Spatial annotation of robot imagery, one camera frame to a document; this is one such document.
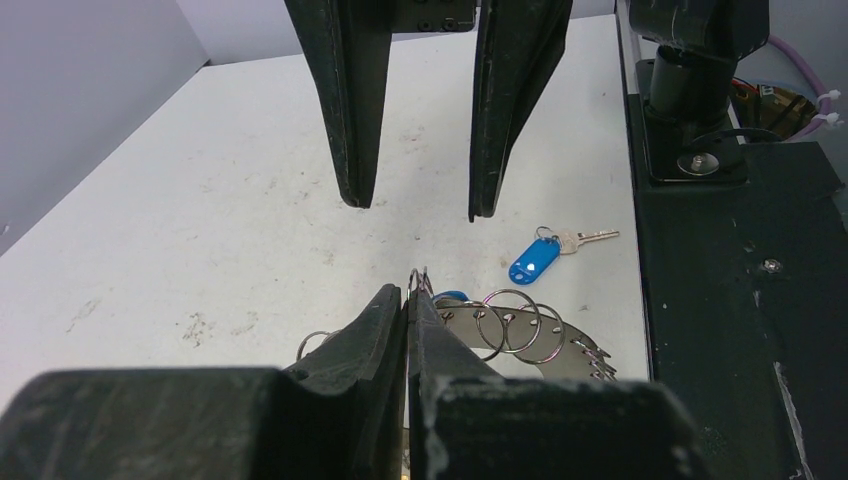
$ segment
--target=blue object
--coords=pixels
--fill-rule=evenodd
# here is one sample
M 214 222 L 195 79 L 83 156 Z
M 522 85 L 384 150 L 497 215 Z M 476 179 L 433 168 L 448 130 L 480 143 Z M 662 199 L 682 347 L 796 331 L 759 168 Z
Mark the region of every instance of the blue object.
M 467 302 L 468 301 L 468 295 L 464 294 L 463 292 L 460 292 L 459 290 L 448 290 L 447 292 L 442 292 L 438 295 L 434 295 L 433 296 L 433 302 L 436 302 L 440 298 L 444 298 L 444 297 L 455 298 L 455 299 L 457 299 L 461 302 Z
M 518 285 L 529 285 L 559 258 L 560 244 L 555 238 L 537 238 L 509 267 L 509 279 Z

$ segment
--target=white table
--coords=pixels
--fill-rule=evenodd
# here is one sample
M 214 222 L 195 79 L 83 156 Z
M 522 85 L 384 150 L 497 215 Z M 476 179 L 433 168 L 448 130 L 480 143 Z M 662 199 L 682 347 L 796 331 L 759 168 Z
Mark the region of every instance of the white table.
M 51 369 L 293 362 L 380 285 L 511 286 L 538 225 L 621 237 L 526 288 L 648 376 L 613 16 L 571 22 L 493 219 L 466 219 L 474 34 L 392 47 L 374 206 L 339 199 L 301 56 L 204 68 L 0 257 L 0 406 Z

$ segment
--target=silver key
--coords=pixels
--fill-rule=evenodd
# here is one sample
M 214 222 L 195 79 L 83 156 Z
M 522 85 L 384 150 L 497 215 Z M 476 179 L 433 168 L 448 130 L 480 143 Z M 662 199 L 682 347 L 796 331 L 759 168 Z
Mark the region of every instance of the silver key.
M 618 235 L 618 230 L 602 230 L 588 235 L 583 233 L 574 233 L 571 230 L 557 232 L 560 244 L 562 244 L 559 254 L 571 255 L 572 253 L 577 253 L 577 249 L 584 243 L 606 240 L 607 238 L 617 237 Z

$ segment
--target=screw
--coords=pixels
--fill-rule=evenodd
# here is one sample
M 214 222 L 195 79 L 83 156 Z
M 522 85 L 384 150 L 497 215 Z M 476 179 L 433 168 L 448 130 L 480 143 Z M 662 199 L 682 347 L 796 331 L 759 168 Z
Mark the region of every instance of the screw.
M 707 157 L 703 155 L 695 155 L 694 157 L 692 157 L 692 170 L 695 172 L 700 171 L 701 165 L 704 164 L 704 160 L 706 159 Z
M 769 273 L 779 273 L 783 270 L 783 265 L 781 265 L 777 260 L 769 258 L 763 262 L 763 268 L 765 268 Z

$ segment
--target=keychain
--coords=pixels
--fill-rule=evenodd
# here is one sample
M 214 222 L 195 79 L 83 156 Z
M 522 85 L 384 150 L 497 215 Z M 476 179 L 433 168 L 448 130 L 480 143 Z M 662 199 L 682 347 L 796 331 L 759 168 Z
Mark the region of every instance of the keychain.
M 509 267 L 509 279 L 518 285 L 529 285 L 539 278 L 562 252 L 562 241 L 548 227 L 536 229 L 536 240 Z

